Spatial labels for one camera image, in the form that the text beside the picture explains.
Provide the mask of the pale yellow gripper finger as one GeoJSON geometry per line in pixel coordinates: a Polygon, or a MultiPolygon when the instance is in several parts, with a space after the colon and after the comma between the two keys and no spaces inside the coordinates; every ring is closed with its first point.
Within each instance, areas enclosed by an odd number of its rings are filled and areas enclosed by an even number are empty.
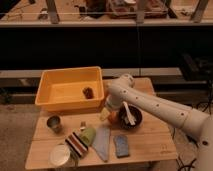
{"type": "Polygon", "coordinates": [[[100,120],[106,120],[110,116],[110,114],[111,112],[106,107],[104,107],[100,113],[100,120]]]}

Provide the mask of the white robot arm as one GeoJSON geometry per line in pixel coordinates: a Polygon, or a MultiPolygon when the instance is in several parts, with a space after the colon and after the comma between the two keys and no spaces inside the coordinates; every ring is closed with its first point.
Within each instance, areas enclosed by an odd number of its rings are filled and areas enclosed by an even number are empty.
{"type": "Polygon", "coordinates": [[[130,74],[110,81],[105,107],[116,111],[127,102],[182,130],[199,143],[194,171],[213,171],[213,115],[144,93],[135,89],[134,84],[130,74]]]}

